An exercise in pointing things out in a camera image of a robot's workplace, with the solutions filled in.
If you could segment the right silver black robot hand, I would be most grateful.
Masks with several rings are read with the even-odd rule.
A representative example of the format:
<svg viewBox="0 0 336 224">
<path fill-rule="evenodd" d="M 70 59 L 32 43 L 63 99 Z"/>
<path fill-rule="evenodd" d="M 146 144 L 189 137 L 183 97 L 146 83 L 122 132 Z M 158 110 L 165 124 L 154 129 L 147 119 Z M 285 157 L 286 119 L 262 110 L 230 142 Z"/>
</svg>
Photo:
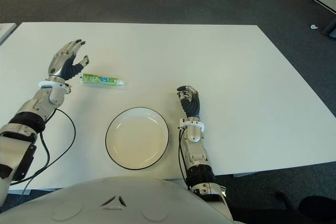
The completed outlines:
<svg viewBox="0 0 336 224">
<path fill-rule="evenodd" d="M 192 86 L 180 86 L 177 88 L 177 96 L 188 118 L 200 118 L 200 100 L 198 91 Z"/>
</svg>

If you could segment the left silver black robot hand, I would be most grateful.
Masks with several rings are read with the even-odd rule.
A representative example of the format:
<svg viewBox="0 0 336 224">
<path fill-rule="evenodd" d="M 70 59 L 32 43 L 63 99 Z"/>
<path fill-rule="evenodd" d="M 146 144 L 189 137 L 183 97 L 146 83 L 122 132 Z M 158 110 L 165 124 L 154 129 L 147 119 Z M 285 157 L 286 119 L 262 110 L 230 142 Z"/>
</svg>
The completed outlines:
<svg viewBox="0 0 336 224">
<path fill-rule="evenodd" d="M 65 82 L 81 73 L 83 68 L 89 64 L 89 57 L 84 56 L 84 58 L 77 64 L 74 64 L 74 60 L 79 49 L 85 43 L 85 41 L 78 39 L 67 43 L 58 50 L 49 65 L 47 80 Z"/>
</svg>

